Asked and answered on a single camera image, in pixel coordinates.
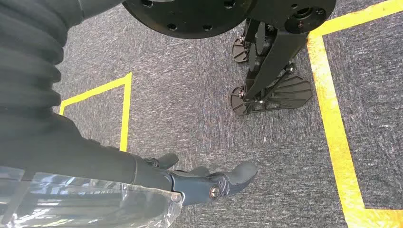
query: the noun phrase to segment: yellow tape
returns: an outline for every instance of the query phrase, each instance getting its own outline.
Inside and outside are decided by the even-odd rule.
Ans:
[[[82,94],[76,95],[61,102],[59,115],[64,114],[65,107],[80,101],[83,101],[89,97],[97,94],[101,94],[108,90],[114,89],[124,85],[123,95],[123,111],[122,111],[122,126],[120,131],[120,150],[127,151],[127,137],[129,133],[129,115],[130,115],[130,96],[132,91],[132,72],[128,73],[125,77],[116,79],[112,82],[101,85],[97,88],[88,90]]]
[[[105,91],[108,91],[110,89],[116,88],[116,87],[124,85],[124,84],[125,84],[125,77],[116,79],[116,80],[114,80],[112,82],[108,82],[108,83],[106,83],[104,85],[101,85],[101,86],[99,86],[97,88],[88,90],[88,91],[86,91],[86,92],[84,92],[82,94],[79,94],[79,95],[76,95],[76,96],[71,97],[69,99],[66,99],[66,100],[62,101],[62,105],[64,107],[66,107],[67,105],[71,105],[71,104],[83,101],[83,100],[85,100],[85,99],[87,99],[87,98],[89,98],[91,96],[101,94],[101,93],[103,93]]]
[[[330,159],[345,220],[350,228],[403,228],[403,210],[365,209],[322,36],[402,10],[402,0],[388,0],[327,21],[311,32],[308,39],[309,57]]]
[[[125,77],[125,91],[123,95],[122,128],[120,130],[120,150],[127,151],[129,134],[130,97],[132,92],[132,72]]]
[[[309,37],[309,58],[343,210],[364,209],[322,37]]]
[[[322,36],[337,32],[375,19],[403,11],[403,0],[387,0],[358,12],[328,20],[319,28],[313,30],[312,36]]]

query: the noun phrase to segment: plastic wrap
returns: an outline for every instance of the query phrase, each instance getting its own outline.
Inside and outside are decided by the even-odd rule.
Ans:
[[[0,167],[1,227],[167,228],[179,193]]]

